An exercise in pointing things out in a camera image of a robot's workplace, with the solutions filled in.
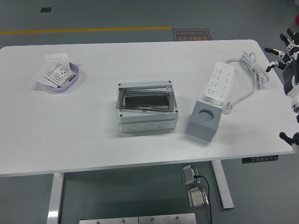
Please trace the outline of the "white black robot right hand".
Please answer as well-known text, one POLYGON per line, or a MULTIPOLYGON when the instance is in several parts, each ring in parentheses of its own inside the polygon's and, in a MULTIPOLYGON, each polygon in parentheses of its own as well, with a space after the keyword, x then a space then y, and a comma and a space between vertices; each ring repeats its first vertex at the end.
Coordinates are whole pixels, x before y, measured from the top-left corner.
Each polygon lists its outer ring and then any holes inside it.
POLYGON ((285 95, 290 97, 291 106, 294 112, 299 111, 299 34, 293 32, 290 28, 287 29, 289 38, 284 34, 280 35, 280 39, 285 43, 288 50, 287 53, 272 49, 265 48, 267 53, 272 53, 283 61, 273 61, 267 67, 266 72, 277 67, 283 71, 283 87, 285 95))

